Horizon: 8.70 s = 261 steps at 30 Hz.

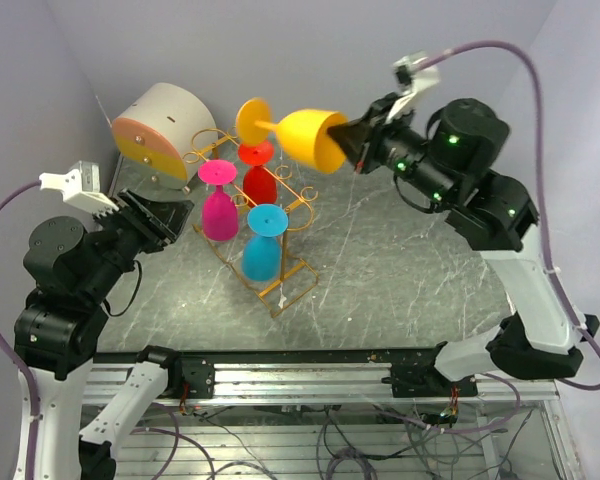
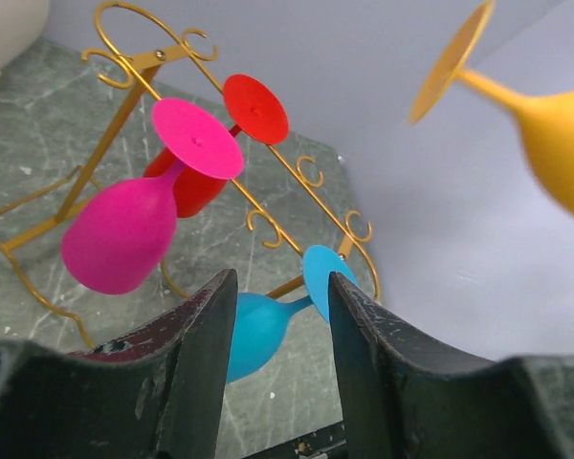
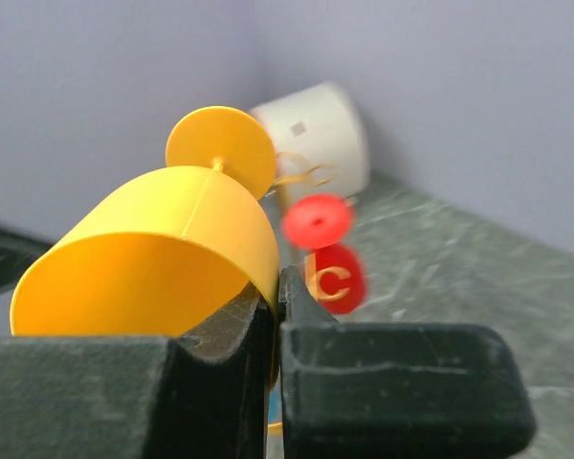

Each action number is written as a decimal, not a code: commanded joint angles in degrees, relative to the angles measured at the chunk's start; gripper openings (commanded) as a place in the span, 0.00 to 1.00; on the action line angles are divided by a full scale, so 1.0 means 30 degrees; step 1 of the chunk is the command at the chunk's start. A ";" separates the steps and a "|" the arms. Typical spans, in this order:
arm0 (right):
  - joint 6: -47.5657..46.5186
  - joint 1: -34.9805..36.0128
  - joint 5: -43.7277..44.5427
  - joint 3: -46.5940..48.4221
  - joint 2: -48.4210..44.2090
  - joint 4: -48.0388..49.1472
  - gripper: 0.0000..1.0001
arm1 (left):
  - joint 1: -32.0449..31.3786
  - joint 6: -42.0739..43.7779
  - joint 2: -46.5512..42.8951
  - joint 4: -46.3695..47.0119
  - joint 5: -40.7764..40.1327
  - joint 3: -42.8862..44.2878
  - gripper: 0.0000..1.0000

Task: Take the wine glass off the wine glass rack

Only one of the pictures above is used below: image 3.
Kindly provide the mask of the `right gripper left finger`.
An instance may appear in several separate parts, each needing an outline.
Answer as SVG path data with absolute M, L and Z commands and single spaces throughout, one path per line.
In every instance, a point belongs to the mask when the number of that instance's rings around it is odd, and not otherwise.
M 274 320 L 253 287 L 184 335 L 0 338 L 0 458 L 261 458 Z

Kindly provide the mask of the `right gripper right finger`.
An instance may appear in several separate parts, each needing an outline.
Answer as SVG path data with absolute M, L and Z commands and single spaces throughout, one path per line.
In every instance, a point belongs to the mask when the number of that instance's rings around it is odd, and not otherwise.
M 340 322 L 284 269 L 278 304 L 288 458 L 509 458 L 536 418 L 514 355 L 472 323 Z

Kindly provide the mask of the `red plastic wine glass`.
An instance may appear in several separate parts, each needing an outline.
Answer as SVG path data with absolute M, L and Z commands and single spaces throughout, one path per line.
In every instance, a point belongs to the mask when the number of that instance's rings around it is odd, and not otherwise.
M 281 221 L 287 241 L 307 251 L 303 278 L 310 295 L 334 316 L 352 313 L 367 294 L 363 265 L 342 242 L 354 223 L 353 207 L 332 194 L 297 201 Z

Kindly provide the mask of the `yellow plastic wine glass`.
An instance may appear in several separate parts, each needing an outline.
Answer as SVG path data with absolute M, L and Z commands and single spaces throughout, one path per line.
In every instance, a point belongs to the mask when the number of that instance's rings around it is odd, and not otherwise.
M 171 130 L 165 158 L 24 272 L 13 335 L 177 337 L 246 288 L 276 309 L 277 241 L 260 205 L 276 151 L 264 127 L 236 108 L 199 108 Z

